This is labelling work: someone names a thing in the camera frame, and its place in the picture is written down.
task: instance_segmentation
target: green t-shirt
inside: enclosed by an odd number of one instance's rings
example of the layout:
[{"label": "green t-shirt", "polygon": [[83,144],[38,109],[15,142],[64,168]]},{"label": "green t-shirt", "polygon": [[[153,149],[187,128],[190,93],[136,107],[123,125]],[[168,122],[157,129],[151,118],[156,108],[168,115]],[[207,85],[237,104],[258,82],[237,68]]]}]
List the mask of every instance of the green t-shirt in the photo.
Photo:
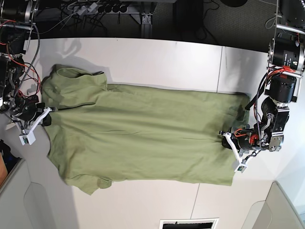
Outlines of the green t-shirt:
[{"label": "green t-shirt", "polygon": [[43,92],[59,109],[46,127],[49,159],[69,185],[92,194],[135,179],[232,183],[234,155],[218,132],[247,122],[248,96],[107,84],[59,65]]}]

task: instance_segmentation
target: metal bracket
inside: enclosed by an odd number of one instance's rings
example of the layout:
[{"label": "metal bracket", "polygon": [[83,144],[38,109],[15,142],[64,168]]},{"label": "metal bracket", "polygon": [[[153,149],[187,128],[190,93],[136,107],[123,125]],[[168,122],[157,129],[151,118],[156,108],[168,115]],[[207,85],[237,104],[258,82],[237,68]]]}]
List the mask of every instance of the metal bracket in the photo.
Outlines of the metal bracket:
[{"label": "metal bracket", "polygon": [[142,27],[141,27],[141,37],[151,38],[153,36],[153,25],[152,25],[152,15],[144,14],[142,15]]},{"label": "metal bracket", "polygon": [[30,144],[32,145],[35,141],[35,135],[34,135],[34,130],[35,128],[39,125],[39,123],[52,111],[52,108],[45,108],[43,113],[36,119],[34,124],[30,127],[30,130],[24,130],[24,133],[19,135],[20,141],[22,145],[24,146],[25,144]]},{"label": "metal bracket", "polygon": [[248,168],[247,163],[243,163],[243,159],[239,156],[238,151],[236,149],[236,146],[234,144],[234,142],[231,139],[231,133],[227,132],[219,132],[220,135],[224,136],[227,140],[227,142],[229,143],[230,147],[233,150],[234,156],[236,158],[236,161],[233,162],[232,164],[232,168],[234,169],[234,172],[236,171],[240,171],[240,172],[244,172],[246,170],[246,168]]}]

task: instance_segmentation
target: sticker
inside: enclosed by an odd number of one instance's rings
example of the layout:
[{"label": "sticker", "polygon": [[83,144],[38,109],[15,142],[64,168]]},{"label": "sticker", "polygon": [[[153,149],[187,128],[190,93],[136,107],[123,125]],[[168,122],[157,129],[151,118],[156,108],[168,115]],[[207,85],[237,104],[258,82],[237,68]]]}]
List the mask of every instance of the sticker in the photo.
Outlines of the sticker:
[{"label": "sticker", "polygon": [[294,53],[291,51],[284,50],[284,62],[283,66],[291,67],[292,59],[294,57]]}]

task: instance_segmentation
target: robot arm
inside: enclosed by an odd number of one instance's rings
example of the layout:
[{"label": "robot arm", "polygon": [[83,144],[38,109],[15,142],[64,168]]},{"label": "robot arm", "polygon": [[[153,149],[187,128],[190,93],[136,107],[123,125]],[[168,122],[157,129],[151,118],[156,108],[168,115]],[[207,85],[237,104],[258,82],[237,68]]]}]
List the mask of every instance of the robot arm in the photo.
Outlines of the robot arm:
[{"label": "robot arm", "polygon": [[0,0],[0,114],[9,117],[20,129],[23,145],[35,141],[33,130],[38,124],[51,124],[49,112],[54,111],[39,102],[38,90],[30,96],[20,91],[39,51],[38,45],[32,63],[25,68],[22,55],[27,51],[33,29],[39,39],[34,23],[38,4],[39,0]]},{"label": "robot arm", "polygon": [[[284,129],[289,119],[288,105],[297,102],[304,74],[305,4],[299,0],[279,0],[275,36],[269,44],[267,73],[262,78],[257,94],[246,106],[253,107],[256,124],[243,128],[233,126],[228,132],[220,132],[222,145],[232,149],[236,157],[235,171],[243,172],[247,161],[259,152],[279,151],[284,142]],[[258,113],[258,98],[268,97],[261,105],[262,117]],[[242,159],[243,154],[253,154]]]}]

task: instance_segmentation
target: black cable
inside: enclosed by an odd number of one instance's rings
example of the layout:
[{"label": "black cable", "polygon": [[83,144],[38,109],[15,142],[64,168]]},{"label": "black cable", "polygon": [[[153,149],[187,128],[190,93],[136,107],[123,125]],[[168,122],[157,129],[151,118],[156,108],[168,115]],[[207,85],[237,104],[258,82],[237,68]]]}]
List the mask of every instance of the black cable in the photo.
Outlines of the black cable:
[{"label": "black cable", "polygon": [[7,116],[12,122],[15,122],[15,120],[12,119],[9,115],[5,114],[5,116]]},{"label": "black cable", "polygon": [[209,35],[214,39],[215,43],[216,43],[217,45],[219,45],[219,42],[218,42],[218,40],[215,38],[215,36],[206,28],[206,26],[205,26],[205,24],[204,24],[204,19],[205,19],[205,17],[206,17],[206,15],[207,15],[207,13],[208,13],[209,10],[217,10],[217,9],[219,9],[220,5],[219,5],[217,2],[215,2],[214,0],[211,0],[211,1],[209,1],[209,2],[203,2],[203,4],[207,4],[207,3],[214,3],[214,4],[217,5],[217,7],[216,7],[216,8],[208,8],[208,9],[203,13],[203,17],[202,17],[202,29],[203,29],[203,32],[204,32],[204,38],[198,38],[198,36],[196,36],[196,37],[197,37],[199,40],[205,40],[205,39],[207,38],[207,34],[209,34]]},{"label": "black cable", "polygon": [[38,75],[38,73],[37,73],[37,71],[36,71],[36,69],[35,69],[35,67],[34,66],[32,66],[32,68],[34,69],[34,71],[35,71],[35,73],[36,73],[36,76],[37,76],[37,89],[36,89],[36,93],[35,94],[38,94],[38,89],[40,89],[40,92],[41,92],[41,94],[42,94],[42,88],[41,88],[41,85],[39,85],[39,75]]},{"label": "black cable", "polygon": [[93,24],[93,28],[92,30],[94,30],[96,27],[101,27],[104,29],[105,35],[108,36],[108,29],[103,25],[103,23],[101,22],[101,19],[106,15],[106,13],[102,13],[101,17],[99,19],[96,19],[96,17],[99,14],[95,15],[94,17],[90,18],[89,23]]},{"label": "black cable", "polygon": [[[263,76],[262,80],[263,80],[264,78],[266,78],[267,75],[268,75],[268,73],[266,73],[266,74]],[[264,92],[264,87],[260,87],[259,97],[263,94],[263,92]],[[245,107],[245,110],[247,110],[247,111],[250,110],[250,108],[251,108],[251,107],[254,105],[254,103],[255,103],[255,99],[256,99],[256,97],[254,97],[254,98],[248,103],[248,105]]]},{"label": "black cable", "polygon": [[261,82],[259,83],[258,89],[257,89],[257,94],[255,96],[255,119],[256,119],[256,123],[257,123],[257,132],[258,132],[258,136],[259,136],[259,142],[261,143],[261,131],[260,131],[260,126],[259,126],[259,120],[258,120],[258,98],[260,97],[260,92],[263,89],[264,90],[264,84],[266,82],[266,77],[268,76],[268,73],[266,73]]},{"label": "black cable", "polygon": [[245,162],[250,158],[250,157],[256,157],[262,150],[259,150],[257,153],[254,151],[251,155],[248,155],[244,160]]},{"label": "black cable", "polygon": [[[74,2],[74,1],[71,1],[71,2],[66,3],[66,4],[62,4],[61,7],[58,8],[58,9],[61,11],[60,20],[61,20],[61,24],[63,24],[63,25],[65,25],[65,22],[63,21],[62,15],[63,15],[63,14],[65,14],[66,16],[70,16],[70,15],[71,15],[71,13],[65,12],[64,9],[65,9],[69,4],[71,4],[72,2]],[[73,19],[76,20],[77,22],[72,23],[71,25],[65,25],[65,26],[64,26],[66,29],[69,30],[70,33],[72,33],[72,31],[69,29],[69,27],[71,27],[71,26],[77,26],[79,23],[82,23],[82,22],[83,22],[83,20],[80,19],[80,16],[77,15],[77,14],[72,15],[71,18],[73,18]]]}]

